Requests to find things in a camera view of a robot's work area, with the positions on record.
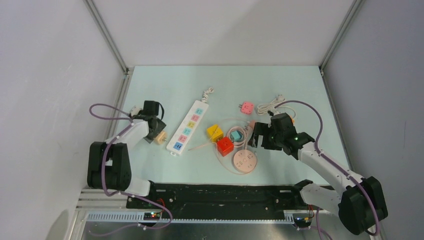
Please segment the beige cube plug adapter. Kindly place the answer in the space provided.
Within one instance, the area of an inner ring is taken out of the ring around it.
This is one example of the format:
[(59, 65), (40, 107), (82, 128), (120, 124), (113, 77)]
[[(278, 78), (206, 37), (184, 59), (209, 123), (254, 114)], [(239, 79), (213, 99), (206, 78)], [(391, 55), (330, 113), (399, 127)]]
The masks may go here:
[(166, 131), (161, 131), (155, 138), (154, 142), (158, 145), (162, 145), (167, 141), (168, 133)]

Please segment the white multicolour power strip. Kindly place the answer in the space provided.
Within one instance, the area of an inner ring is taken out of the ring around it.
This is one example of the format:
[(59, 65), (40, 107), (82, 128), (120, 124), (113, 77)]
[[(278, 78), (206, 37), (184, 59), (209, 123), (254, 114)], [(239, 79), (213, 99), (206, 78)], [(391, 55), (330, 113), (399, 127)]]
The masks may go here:
[(195, 100), (186, 113), (185, 117), (166, 145), (166, 149), (172, 156), (180, 156), (184, 152), (184, 149), (188, 145), (209, 108), (209, 95), (214, 91), (215, 89), (213, 87), (209, 87), (204, 90), (202, 98), (200, 100)]

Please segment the red cube socket adapter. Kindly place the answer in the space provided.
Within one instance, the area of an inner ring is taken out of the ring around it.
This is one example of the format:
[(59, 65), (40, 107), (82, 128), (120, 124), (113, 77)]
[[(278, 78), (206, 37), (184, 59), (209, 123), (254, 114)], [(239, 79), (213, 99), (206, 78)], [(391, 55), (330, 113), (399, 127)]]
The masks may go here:
[(234, 150), (234, 144), (231, 139), (227, 136), (216, 142), (217, 150), (222, 157), (227, 156)]

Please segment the yellow cube socket adapter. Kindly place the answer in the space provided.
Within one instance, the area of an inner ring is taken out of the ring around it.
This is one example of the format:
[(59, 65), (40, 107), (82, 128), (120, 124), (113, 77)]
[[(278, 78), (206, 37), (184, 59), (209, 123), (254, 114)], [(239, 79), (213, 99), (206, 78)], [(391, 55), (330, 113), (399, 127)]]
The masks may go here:
[(218, 124), (214, 124), (206, 129), (206, 133), (211, 142), (216, 143), (224, 137), (224, 133)]

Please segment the orange power strip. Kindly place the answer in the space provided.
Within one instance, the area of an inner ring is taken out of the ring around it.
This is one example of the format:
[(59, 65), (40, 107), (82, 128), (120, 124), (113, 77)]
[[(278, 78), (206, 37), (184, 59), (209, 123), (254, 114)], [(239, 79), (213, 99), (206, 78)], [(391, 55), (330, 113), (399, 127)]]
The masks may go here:
[(294, 125), (295, 124), (295, 118), (290, 114), (287, 114), (287, 116), (290, 118), (291, 123)]

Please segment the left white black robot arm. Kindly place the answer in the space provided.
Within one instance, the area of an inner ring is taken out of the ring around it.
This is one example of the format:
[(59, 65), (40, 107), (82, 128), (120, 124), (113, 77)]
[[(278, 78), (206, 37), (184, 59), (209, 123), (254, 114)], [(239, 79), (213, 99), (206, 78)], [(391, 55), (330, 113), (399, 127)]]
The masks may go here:
[(165, 122), (155, 115), (137, 117), (116, 136), (93, 142), (89, 147), (87, 185), (107, 192), (138, 195), (138, 201), (145, 208), (154, 207), (158, 195), (150, 190), (149, 180), (133, 176), (130, 150), (141, 140), (152, 143), (165, 127)]

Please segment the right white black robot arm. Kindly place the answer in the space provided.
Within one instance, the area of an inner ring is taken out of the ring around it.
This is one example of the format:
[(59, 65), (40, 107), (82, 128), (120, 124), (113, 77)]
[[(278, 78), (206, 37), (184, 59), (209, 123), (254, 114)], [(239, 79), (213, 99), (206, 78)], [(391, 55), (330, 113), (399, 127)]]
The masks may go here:
[(319, 148), (317, 139), (306, 132), (297, 132), (288, 114), (274, 115), (269, 123), (255, 122), (248, 145), (283, 151), (330, 184), (331, 189), (307, 179), (295, 184), (297, 191), (290, 195), (295, 208), (313, 205), (335, 214), (354, 235), (368, 233), (371, 227), (379, 234), (380, 221), (389, 215), (381, 183), (373, 176), (365, 178), (355, 173), (328, 156)]

